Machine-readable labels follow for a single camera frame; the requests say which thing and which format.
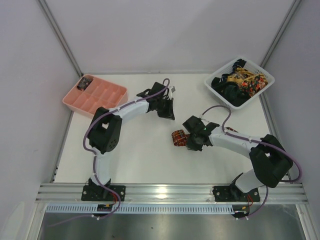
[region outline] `black bracket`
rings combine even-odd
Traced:
[[[115,191],[120,196],[122,202],[125,200],[126,186],[110,185],[110,181],[105,186]],[[91,202],[113,202],[114,196],[103,187],[96,185],[90,178],[88,185],[83,186],[81,200]]]
[[[232,205],[234,214],[232,216],[234,218],[244,218],[249,216],[250,214],[250,207],[248,205]]]
[[[219,127],[219,124],[214,122],[204,125],[201,118],[196,116],[191,116],[182,125],[190,133],[186,147],[194,151],[202,151],[203,145],[212,146],[209,136],[216,127]]]
[[[137,94],[137,97],[145,98],[160,92],[166,86],[155,82],[151,89],[146,89],[143,92]],[[168,95],[165,95],[165,92],[162,92],[154,97],[148,98],[146,100],[149,103],[148,112],[156,111],[160,118],[175,120],[174,114],[174,99],[169,99]]]
[[[91,124],[108,112],[108,109],[99,107],[93,116]],[[110,114],[103,117],[89,132],[88,139],[90,146],[98,149],[101,154],[111,152],[119,142],[121,125],[122,118],[118,115]]]
[[[252,198],[254,203],[260,202],[260,195],[258,192],[258,188],[254,188],[247,193],[238,194],[238,199],[235,198],[234,194],[232,194],[232,187],[230,185],[225,186],[214,186],[212,193],[214,195],[214,199],[217,203],[221,202],[239,202],[239,203],[247,203],[248,195]]]
[[[270,134],[261,138],[261,141],[285,150],[278,139]],[[269,188],[275,188],[293,166],[287,156],[263,144],[251,148],[249,156],[256,178]]]

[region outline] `white wall panel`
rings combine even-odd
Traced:
[[[0,239],[20,240],[53,173],[70,114],[62,98],[77,76],[35,0],[0,1],[0,56]]]
[[[293,0],[47,0],[82,72],[260,63]]]
[[[266,91],[285,149],[303,168],[302,183],[320,226],[320,2],[305,0],[266,65]]]

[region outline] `small black item in tray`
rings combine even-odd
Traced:
[[[238,59],[232,66],[232,72],[229,74],[222,74],[221,78],[215,77],[211,82],[211,87],[224,97],[233,106],[239,107],[250,99],[250,95],[246,91],[241,91],[235,82],[228,81],[227,78],[232,74],[237,67],[243,68],[246,61]]]
[[[81,90],[81,91],[84,91],[86,90],[86,88],[90,85],[90,83],[92,82],[93,80],[90,79],[90,78],[86,78],[86,77],[83,77],[78,85],[76,86],[77,89]]]

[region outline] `white plastic basket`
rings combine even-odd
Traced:
[[[230,74],[230,73],[232,73],[232,66],[234,65],[234,63],[238,59],[245,60],[246,63],[244,65],[244,68],[247,69],[248,71],[252,72],[253,74],[264,74],[266,79],[267,79],[267,81],[268,81],[268,84],[262,90],[258,91],[248,101],[246,101],[244,104],[242,104],[241,106],[234,106],[211,87],[211,82],[215,77],[221,78],[222,74]],[[254,99],[256,99],[260,94],[262,94],[272,84],[274,84],[274,82],[275,82],[275,78],[272,75],[270,75],[270,73],[268,73],[266,70],[264,70],[262,67],[258,66],[254,62],[252,62],[252,61],[250,61],[250,60],[248,60],[248,59],[246,59],[244,57],[237,57],[236,59],[234,59],[231,62],[227,63],[226,65],[224,65],[223,67],[221,67],[220,69],[218,69],[217,71],[212,73],[210,76],[208,76],[204,80],[204,85],[206,85],[206,87],[213,93],[213,97],[215,98],[215,100],[219,104],[224,105],[226,107],[229,107],[232,110],[239,110],[239,109],[242,109],[243,107],[245,107],[246,105],[248,105],[249,103],[251,103]]]

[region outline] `metal floor panel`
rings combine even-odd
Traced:
[[[50,225],[74,217],[46,213]],[[39,240],[304,240],[295,205],[268,205],[249,220],[231,215],[115,214],[109,219],[79,218],[43,227]]]

